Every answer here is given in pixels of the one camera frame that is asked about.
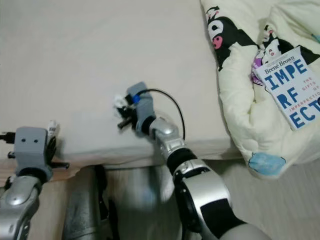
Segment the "pink ear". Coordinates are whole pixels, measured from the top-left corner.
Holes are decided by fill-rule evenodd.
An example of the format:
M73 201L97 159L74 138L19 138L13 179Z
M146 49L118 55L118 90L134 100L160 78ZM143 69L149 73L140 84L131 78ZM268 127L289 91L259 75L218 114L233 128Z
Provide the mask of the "pink ear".
M213 44L214 49L219 49L222 45L222 42L223 42L222 36L214 37L212 40L212 44Z

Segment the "white mattress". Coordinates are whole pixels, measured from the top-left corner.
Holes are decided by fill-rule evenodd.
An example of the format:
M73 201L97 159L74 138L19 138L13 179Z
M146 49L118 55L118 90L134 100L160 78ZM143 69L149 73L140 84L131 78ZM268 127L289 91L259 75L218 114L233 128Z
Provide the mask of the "white mattress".
M56 120L66 161L158 164L146 138L118 131L113 110L116 93L144 81L179 102L199 157L239 157L206 32L194 0L1 0L0 131ZM153 96L156 112L181 126L175 106ZM0 143L2 161L12 147Z

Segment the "wooden floor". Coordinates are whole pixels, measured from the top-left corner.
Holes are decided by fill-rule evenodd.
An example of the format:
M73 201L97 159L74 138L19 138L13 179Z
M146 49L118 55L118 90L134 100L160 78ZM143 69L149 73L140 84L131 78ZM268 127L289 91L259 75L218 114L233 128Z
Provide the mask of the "wooden floor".
M279 180L250 175L242 161L210 161L229 188L235 214L274 240L320 239L320 161L292 166ZM108 171L121 240L179 240L180 220L165 166ZM29 240L61 238L68 182L44 185ZM189 239L198 240L192 235Z

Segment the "mattress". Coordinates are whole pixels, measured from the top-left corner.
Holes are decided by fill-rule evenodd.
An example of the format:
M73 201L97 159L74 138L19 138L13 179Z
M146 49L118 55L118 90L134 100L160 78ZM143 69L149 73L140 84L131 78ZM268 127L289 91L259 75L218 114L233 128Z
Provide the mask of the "mattress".
M144 81L180 104L186 142L205 159L240 156L218 96L217 63L199 1L2 0L0 131L60 124L57 157L72 166L162 164L131 129L119 131L115 94ZM181 129L175 106L153 94L158 116ZM13 146L0 143L1 169Z

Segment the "book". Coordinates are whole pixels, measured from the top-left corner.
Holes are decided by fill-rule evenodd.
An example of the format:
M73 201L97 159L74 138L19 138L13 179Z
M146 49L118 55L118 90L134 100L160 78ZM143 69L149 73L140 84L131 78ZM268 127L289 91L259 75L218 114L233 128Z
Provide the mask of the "book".
M293 130L320 116L320 80L308 67L300 46L255 70Z

